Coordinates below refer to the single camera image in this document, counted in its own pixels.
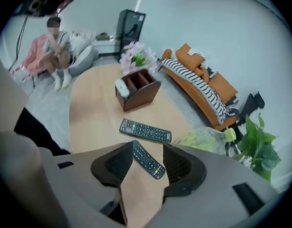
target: beige fabric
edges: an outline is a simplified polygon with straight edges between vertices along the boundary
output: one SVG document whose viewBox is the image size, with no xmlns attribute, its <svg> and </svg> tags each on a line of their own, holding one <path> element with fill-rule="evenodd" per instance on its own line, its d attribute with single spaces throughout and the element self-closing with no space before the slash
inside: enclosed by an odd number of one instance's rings
<svg viewBox="0 0 292 228">
<path fill-rule="evenodd" d="M 43 227 L 69 227 L 31 139 L 15 132 L 0 133 L 0 176 L 13 197 Z"/>
<path fill-rule="evenodd" d="M 13 81 L 0 61 L 0 132 L 14 130 L 26 102 L 27 95 Z"/>
</svg>

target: pink chair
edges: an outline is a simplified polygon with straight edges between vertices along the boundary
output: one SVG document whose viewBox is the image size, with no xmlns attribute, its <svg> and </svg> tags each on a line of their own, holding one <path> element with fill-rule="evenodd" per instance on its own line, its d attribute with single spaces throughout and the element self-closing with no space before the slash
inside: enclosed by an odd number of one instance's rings
<svg viewBox="0 0 292 228">
<path fill-rule="evenodd" d="M 39 63 L 46 40 L 47 35 L 45 34 L 34 39 L 28 52 L 28 56 L 21 63 L 21 67 L 24 67 L 29 71 L 28 77 L 32 77 L 33 87 L 35 87 L 33 77 L 46 70 L 43 64 Z"/>
</svg>

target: striped blanket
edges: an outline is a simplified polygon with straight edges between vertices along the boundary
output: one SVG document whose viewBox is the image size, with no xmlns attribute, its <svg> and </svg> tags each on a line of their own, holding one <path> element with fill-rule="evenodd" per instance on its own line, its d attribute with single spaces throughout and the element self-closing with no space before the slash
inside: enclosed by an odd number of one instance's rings
<svg viewBox="0 0 292 228">
<path fill-rule="evenodd" d="M 209 87 L 203 79 L 187 69 L 178 61 L 173 59 L 164 59 L 162 61 L 162 65 L 173 71 L 184 80 L 192 83 L 193 86 L 195 86 L 195 88 L 202 93 L 212 110 L 215 112 L 219 124 L 223 124 L 224 120 L 229 116 L 239 115 L 239 111 L 234 106 L 235 102 L 237 103 L 235 99 L 232 99 L 234 100 L 234 104 L 228 104 L 228 106 L 226 106 L 216 92 Z"/>
</svg>

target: green plant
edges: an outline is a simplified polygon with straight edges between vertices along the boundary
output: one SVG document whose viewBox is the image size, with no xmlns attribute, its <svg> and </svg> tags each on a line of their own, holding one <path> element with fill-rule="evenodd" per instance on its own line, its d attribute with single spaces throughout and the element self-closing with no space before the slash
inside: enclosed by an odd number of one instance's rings
<svg viewBox="0 0 292 228">
<path fill-rule="evenodd" d="M 147 58 L 142 52 L 139 52 L 134 57 L 132 57 L 131 61 L 136 62 L 136 67 L 141 67 L 146 63 Z"/>
<path fill-rule="evenodd" d="M 251 121 L 248 115 L 245 118 L 246 135 L 242 138 L 239 145 L 241 154 L 235 155 L 234 159 L 240 160 L 243 156 L 251 157 L 251 169 L 271 181 L 271 171 L 280 162 L 277 152 L 272 146 L 272 141 L 276 136 L 265 133 L 264 121 L 258 115 L 259 126 Z"/>
</svg>

